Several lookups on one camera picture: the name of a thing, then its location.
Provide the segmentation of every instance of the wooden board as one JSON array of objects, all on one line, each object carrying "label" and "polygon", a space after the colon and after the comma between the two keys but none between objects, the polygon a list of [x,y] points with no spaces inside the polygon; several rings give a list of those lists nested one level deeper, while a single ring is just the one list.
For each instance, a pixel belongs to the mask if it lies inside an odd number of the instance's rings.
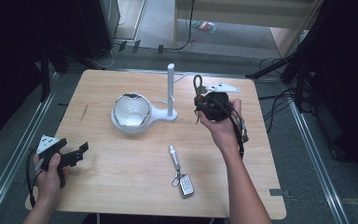
[{"label": "wooden board", "polygon": [[[227,171],[211,134],[197,124],[193,77],[174,84],[174,122],[157,121],[143,133],[122,133],[111,121],[116,99],[138,92],[154,106],[164,108],[167,76],[164,74],[85,71],[63,117],[56,137],[66,138],[62,152],[89,142],[89,151],[69,177],[60,211],[186,217],[228,217]],[[255,84],[247,79],[203,77],[211,86],[225,82],[241,88],[229,93],[242,99],[242,114],[249,142],[244,144],[244,163],[271,218],[286,215],[269,140],[258,103]],[[168,146],[177,150],[182,171],[190,175],[195,193],[182,199],[171,181],[175,175]]]}]

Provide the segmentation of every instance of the person's left hand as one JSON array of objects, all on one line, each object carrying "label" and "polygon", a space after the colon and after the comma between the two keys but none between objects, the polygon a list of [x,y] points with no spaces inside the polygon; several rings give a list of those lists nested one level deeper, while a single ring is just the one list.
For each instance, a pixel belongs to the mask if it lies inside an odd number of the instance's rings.
[{"label": "person's left hand", "polygon": [[[60,164],[61,155],[55,153],[49,164],[48,171],[42,171],[37,177],[37,186],[39,194],[36,204],[43,204],[46,209],[55,210],[62,196],[60,188],[60,178],[57,174],[57,167]],[[39,155],[34,155],[34,165],[39,163]]]}]

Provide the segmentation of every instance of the white bowl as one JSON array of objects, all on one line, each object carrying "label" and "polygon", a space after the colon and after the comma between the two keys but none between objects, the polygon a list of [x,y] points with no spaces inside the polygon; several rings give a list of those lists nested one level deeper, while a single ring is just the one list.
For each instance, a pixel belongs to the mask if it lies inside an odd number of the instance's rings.
[{"label": "white bowl", "polygon": [[138,93],[125,93],[118,97],[112,111],[112,121],[123,132],[142,130],[151,117],[152,106]]}]

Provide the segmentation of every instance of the key fob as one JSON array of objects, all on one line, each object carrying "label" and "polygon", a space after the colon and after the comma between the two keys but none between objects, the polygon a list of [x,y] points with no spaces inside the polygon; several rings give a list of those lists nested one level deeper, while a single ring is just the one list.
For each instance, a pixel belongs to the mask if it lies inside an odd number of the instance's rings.
[{"label": "key fob", "polygon": [[191,197],[194,193],[193,185],[191,184],[190,176],[184,175],[180,178],[179,189],[184,198]]}]

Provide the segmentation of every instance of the hand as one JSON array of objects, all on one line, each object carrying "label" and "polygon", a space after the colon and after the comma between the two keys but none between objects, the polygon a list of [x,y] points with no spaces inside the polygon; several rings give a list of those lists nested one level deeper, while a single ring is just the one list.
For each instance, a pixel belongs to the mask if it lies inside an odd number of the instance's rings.
[{"label": "hand", "polygon": [[[46,209],[55,210],[62,196],[60,178],[57,174],[57,167],[60,164],[60,161],[61,155],[59,153],[55,153],[48,164],[48,171],[42,171],[42,173],[37,177],[39,194],[36,204],[42,203],[46,206]],[[35,154],[34,165],[37,165],[38,163],[39,155]]]},{"label": "hand", "polygon": [[[241,100],[230,100],[230,103],[232,104],[232,107],[238,112],[238,114],[241,115]],[[237,122],[237,114],[233,112],[231,116],[234,121]],[[203,124],[211,132],[214,143],[217,145],[217,147],[219,147],[224,156],[227,153],[231,153],[233,150],[235,150],[235,153],[239,155],[238,141],[230,119],[224,119],[218,122],[210,121],[201,111],[199,111],[199,118],[201,124]]]}]

